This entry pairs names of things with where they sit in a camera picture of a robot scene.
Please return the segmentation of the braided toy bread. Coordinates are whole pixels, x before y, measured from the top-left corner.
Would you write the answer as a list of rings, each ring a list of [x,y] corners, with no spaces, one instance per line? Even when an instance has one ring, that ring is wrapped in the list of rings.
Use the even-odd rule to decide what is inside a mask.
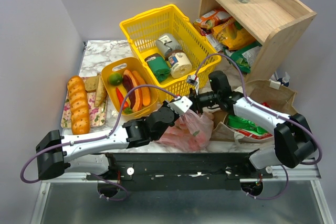
[[[134,77],[138,80],[139,85],[145,85],[146,82],[137,71],[132,71]],[[142,92],[142,104],[143,106],[149,106],[151,103],[150,89],[148,87],[141,88]]]

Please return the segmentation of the brown burlap tote bag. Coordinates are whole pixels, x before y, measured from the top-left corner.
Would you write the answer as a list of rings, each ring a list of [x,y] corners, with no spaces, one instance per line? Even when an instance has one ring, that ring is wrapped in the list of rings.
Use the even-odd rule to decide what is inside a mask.
[[[245,83],[246,94],[259,104],[271,108],[273,110],[294,115],[297,113],[293,107],[296,92],[276,84],[270,80],[255,80]],[[227,125],[229,114],[224,111],[213,112],[214,129],[212,131],[211,141],[222,142],[239,142],[239,143],[255,143],[264,144],[273,142],[274,138],[269,137],[262,140],[257,140],[247,137],[242,133],[237,132]]]

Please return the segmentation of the pink plastic grocery bag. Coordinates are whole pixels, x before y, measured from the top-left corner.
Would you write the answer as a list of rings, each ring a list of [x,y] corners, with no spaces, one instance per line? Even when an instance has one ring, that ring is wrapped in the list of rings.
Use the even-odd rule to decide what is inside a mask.
[[[175,121],[174,126],[167,128],[158,142],[184,152],[201,151],[212,136],[213,118],[208,112],[199,115],[188,110]]]

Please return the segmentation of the red snack bag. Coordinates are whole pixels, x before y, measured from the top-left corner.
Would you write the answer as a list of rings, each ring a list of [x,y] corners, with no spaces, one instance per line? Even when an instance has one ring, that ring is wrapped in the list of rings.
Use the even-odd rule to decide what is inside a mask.
[[[237,129],[234,129],[234,130],[236,130],[239,133],[242,133],[243,135],[245,135],[247,137],[251,137],[251,138],[254,138],[254,139],[257,139],[257,140],[262,140],[262,139],[265,139],[265,138],[272,137],[272,135],[269,132],[267,134],[264,134],[264,135],[256,135],[256,134],[253,134],[253,133],[245,131],[245,130],[237,130]]]

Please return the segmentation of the green Chuba chips bag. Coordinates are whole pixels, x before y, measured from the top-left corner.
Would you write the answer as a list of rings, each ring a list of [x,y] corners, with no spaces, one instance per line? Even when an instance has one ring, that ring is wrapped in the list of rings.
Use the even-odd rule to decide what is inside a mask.
[[[254,122],[235,115],[228,116],[227,125],[231,128],[245,130],[256,135],[264,135],[268,133],[268,131],[259,125],[256,125]]]

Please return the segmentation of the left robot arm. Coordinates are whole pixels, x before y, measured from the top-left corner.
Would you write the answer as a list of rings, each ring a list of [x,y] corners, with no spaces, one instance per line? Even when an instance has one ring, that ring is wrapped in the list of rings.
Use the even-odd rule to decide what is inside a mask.
[[[115,126],[110,131],[84,135],[61,135],[53,130],[36,146],[38,179],[54,179],[70,168],[70,162],[82,156],[107,150],[123,150],[148,145],[161,138],[168,127],[187,112],[191,104],[183,98],[164,102],[155,112]]]

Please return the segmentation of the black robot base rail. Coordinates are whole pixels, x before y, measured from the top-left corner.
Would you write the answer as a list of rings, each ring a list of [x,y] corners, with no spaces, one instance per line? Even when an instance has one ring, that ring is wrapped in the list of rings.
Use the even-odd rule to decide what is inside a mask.
[[[240,190],[260,194],[258,180],[273,177],[273,168],[256,169],[246,153],[104,153],[66,163],[63,174],[94,181],[121,180],[128,191],[154,190]]]

